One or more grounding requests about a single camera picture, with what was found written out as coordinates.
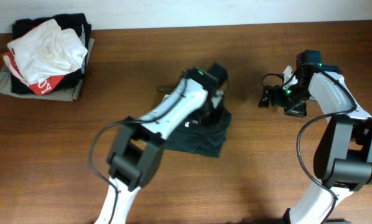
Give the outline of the dark teal t-shirt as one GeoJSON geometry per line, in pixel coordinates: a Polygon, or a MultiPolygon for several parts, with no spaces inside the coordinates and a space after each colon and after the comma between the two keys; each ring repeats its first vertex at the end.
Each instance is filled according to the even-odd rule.
{"type": "Polygon", "coordinates": [[[196,124],[186,118],[169,136],[166,149],[218,158],[231,120],[232,114],[226,107],[223,117],[216,124],[196,124]]]}

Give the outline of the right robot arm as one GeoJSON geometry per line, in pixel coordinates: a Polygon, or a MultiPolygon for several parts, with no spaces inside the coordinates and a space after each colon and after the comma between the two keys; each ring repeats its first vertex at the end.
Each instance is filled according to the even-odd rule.
{"type": "Polygon", "coordinates": [[[279,106],[286,115],[303,118],[307,102],[316,101],[323,113],[306,122],[297,135],[297,158],[312,184],[281,222],[330,223],[342,200],[372,184],[372,116],[355,100],[339,67],[324,64],[318,50],[299,53],[296,65],[278,76],[281,85],[263,85],[258,104],[279,106]],[[302,135],[322,119],[327,127],[314,154],[314,171],[309,172],[302,158],[302,135]]]}

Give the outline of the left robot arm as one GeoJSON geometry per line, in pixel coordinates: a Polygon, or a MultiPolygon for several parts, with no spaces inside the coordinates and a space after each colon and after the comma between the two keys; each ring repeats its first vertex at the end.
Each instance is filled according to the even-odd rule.
{"type": "Polygon", "coordinates": [[[125,223],[137,193],[155,176],[166,141],[180,124],[219,125],[225,94],[220,87],[228,82],[226,68],[218,63],[209,71],[185,70],[173,92],[148,114],[115,121],[97,134],[100,137],[110,128],[119,128],[106,160],[108,177],[93,165],[92,150],[88,155],[91,170],[109,185],[97,223],[125,223]]]}

